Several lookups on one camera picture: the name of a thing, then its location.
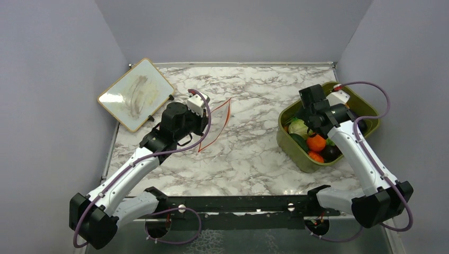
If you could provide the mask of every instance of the cable clip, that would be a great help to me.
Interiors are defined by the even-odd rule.
[[[363,136],[360,136],[359,139],[356,139],[357,143],[365,142],[365,138]]]
[[[385,174],[380,176],[380,179],[385,180],[386,177],[388,177],[388,174],[385,173]]]

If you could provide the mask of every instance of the metal trim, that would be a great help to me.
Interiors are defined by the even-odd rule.
[[[384,221],[384,223],[388,226],[396,227],[393,219],[389,219]],[[385,233],[387,234],[388,241],[390,243],[391,251],[393,251],[394,254],[406,254],[406,250],[404,248],[404,245],[402,244],[401,236],[399,232],[384,229]]]
[[[111,164],[111,159],[112,159],[112,152],[114,151],[115,141],[117,140],[117,134],[119,132],[119,125],[120,125],[119,121],[116,121],[115,128],[114,128],[114,134],[112,135],[111,144],[110,144],[109,150],[107,152],[106,163],[104,165],[103,173],[101,175],[101,182],[106,179],[107,172],[109,171],[109,165]]]
[[[155,66],[171,67],[278,67],[278,66],[326,66],[331,67],[333,62],[160,62]]]

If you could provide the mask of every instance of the orange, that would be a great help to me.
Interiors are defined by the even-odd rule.
[[[320,152],[326,146],[326,140],[317,134],[315,137],[308,137],[306,144],[311,151]]]
[[[319,155],[317,152],[309,151],[309,156],[310,156],[310,158],[312,158],[314,161],[324,163],[323,157],[322,157],[321,155]]]

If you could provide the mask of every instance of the olive green bin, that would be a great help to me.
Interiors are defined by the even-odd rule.
[[[328,94],[330,94],[333,87],[337,84],[339,84],[339,83],[338,82],[327,82],[322,85],[326,96]],[[359,115],[359,116],[379,115],[377,113],[377,111],[370,104],[368,104],[365,100],[360,98],[360,96],[355,94],[347,86],[343,87],[342,90],[351,96],[347,105],[357,115]],[[343,155],[340,155],[336,160],[334,160],[332,162],[319,163],[317,161],[314,161],[312,158],[310,158],[309,155],[307,155],[307,153],[304,152],[304,150],[302,150],[302,148],[290,137],[290,135],[283,128],[284,123],[287,122],[288,120],[290,120],[292,117],[294,117],[295,113],[298,111],[298,109],[300,107],[302,107],[302,102],[299,100],[281,112],[281,114],[279,115],[279,119],[277,121],[279,129],[277,131],[276,140],[277,140],[277,144],[293,160],[293,162],[297,165],[297,167],[299,169],[301,169],[302,171],[304,171],[306,173],[313,173],[321,167],[331,166],[331,165],[335,164],[337,161],[339,161],[343,157]],[[366,122],[368,129],[367,129],[366,133],[364,134],[364,136],[368,137],[373,131],[375,131],[379,127],[380,120],[379,119],[374,119],[374,120],[367,119],[367,120],[365,120],[365,122]]]

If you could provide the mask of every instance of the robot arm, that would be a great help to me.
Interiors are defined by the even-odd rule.
[[[167,105],[161,122],[143,138],[139,148],[115,174],[86,196],[77,193],[70,200],[69,226],[75,231],[76,247],[82,247],[76,243],[79,234],[94,248],[103,248],[114,237],[118,227],[155,211],[159,200],[150,192],[125,202],[123,199],[142,178],[163,163],[177,146],[187,144],[179,145],[181,139],[188,135],[192,138],[191,133],[203,135],[204,128],[210,123],[205,113],[207,109],[210,115],[207,105],[209,98],[194,90],[192,93],[187,104],[172,102]]]
[[[292,223],[292,220],[304,222],[304,217],[319,216],[323,211],[334,215],[338,214],[338,211],[352,214],[365,228],[370,228],[401,214],[405,208],[404,203],[410,199],[413,193],[413,188],[408,182],[399,182],[386,169],[363,139],[360,130],[354,129],[354,115],[342,104],[344,102],[340,102],[338,96],[326,99],[320,85],[301,90],[300,96],[303,107],[298,111],[297,117],[303,119],[305,124],[316,134],[333,140],[354,169],[361,182],[361,189],[340,191],[323,185],[310,190],[307,195],[263,196],[260,202],[251,203],[251,200],[256,197],[249,197],[249,199],[224,196],[211,197],[212,199],[167,197],[152,187],[139,196],[123,202],[129,191],[146,174],[163,163],[176,150],[177,146],[186,145],[178,144],[182,138],[191,136],[191,133],[203,135],[203,130],[208,123],[210,127],[211,120],[205,114],[206,108],[210,115],[207,105],[209,98],[194,94],[188,99],[187,104],[173,102],[167,106],[162,114],[161,122],[143,138],[139,148],[113,176],[89,192],[88,195],[83,196],[77,193],[70,200],[69,226],[75,231],[74,245],[76,247],[83,246],[76,243],[76,236],[79,234],[95,249],[103,248],[112,240],[118,227],[143,215],[168,209],[172,205],[176,207],[185,204],[196,211],[214,213],[220,223],[213,224],[214,216],[211,215],[207,219],[209,224],[203,225],[205,228],[213,229],[226,227],[227,223],[222,223],[223,214],[227,214],[224,217],[226,220],[231,220],[235,224],[245,224],[249,218],[263,222],[277,220],[276,223],[265,223],[269,228],[284,226],[296,228],[303,223]],[[177,151],[187,150],[198,143],[199,141],[188,148]],[[398,192],[403,196],[405,202],[401,201],[402,197],[398,196]],[[274,212],[276,216],[229,215],[233,212],[251,213],[254,211],[257,213]],[[188,217],[181,217],[181,219],[182,221],[189,220]],[[264,223],[256,223],[256,225],[257,228],[260,228]]]
[[[316,199],[321,207],[333,208],[354,215],[365,228],[370,228],[402,213],[404,204],[386,181],[393,182],[406,201],[413,193],[408,182],[399,182],[375,155],[364,140],[358,127],[358,139],[354,133],[354,115],[333,96],[334,105],[329,104],[320,85],[300,91],[303,101],[297,117],[315,133],[330,138],[348,160],[349,165],[360,180],[362,189],[355,191],[337,190],[330,186],[321,186]],[[381,175],[376,166],[382,168]]]

